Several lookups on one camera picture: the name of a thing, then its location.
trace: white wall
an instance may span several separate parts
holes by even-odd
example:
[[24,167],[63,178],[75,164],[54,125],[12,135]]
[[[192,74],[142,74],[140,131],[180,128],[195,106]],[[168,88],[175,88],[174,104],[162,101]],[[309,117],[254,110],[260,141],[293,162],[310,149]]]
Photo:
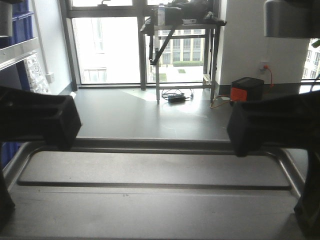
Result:
[[[30,10],[33,10],[32,1],[29,0]],[[51,83],[52,94],[58,95],[71,82],[71,74],[65,43],[65,35],[61,20],[58,0],[35,0],[39,30],[41,33],[44,55],[48,71],[54,73],[54,82]],[[35,18],[33,20],[33,36],[38,37]],[[41,70],[47,74],[41,49],[38,49],[38,61]]]
[[230,85],[242,77],[270,80],[259,70],[269,61],[273,82],[299,83],[309,39],[264,37],[265,0],[222,0],[220,17],[227,21],[221,31],[216,81]]

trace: black box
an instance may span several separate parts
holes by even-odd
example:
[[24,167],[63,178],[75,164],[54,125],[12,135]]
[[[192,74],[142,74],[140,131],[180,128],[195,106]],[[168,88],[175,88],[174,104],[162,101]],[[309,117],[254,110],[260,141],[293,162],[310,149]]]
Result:
[[265,81],[243,77],[231,83],[231,101],[258,101],[262,99]]

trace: gray floor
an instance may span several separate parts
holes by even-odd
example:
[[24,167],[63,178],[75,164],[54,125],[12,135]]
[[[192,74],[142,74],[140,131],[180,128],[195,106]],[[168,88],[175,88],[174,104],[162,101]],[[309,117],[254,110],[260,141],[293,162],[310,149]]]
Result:
[[[183,92],[188,96],[190,91]],[[82,122],[78,137],[228,140],[232,107],[211,109],[209,99],[208,89],[195,89],[193,100],[176,104],[164,99],[157,104],[155,89],[80,89],[75,97]]]

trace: metal tray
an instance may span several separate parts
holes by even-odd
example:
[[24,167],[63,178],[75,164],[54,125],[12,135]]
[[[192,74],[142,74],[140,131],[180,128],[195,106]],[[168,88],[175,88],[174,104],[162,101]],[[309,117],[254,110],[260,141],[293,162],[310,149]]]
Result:
[[0,239],[301,240],[304,185],[288,152],[228,141],[78,138],[24,144],[4,169],[15,211]]

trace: wall outlet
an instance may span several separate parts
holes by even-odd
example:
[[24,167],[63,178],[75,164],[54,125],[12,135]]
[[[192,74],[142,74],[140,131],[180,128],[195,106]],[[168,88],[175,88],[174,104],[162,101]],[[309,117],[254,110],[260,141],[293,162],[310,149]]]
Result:
[[55,81],[55,75],[53,72],[46,74],[45,78],[46,78],[48,84],[52,84]]
[[259,69],[260,70],[265,70],[265,68],[264,68],[265,65],[269,65],[269,62],[268,61],[261,61],[259,63]]

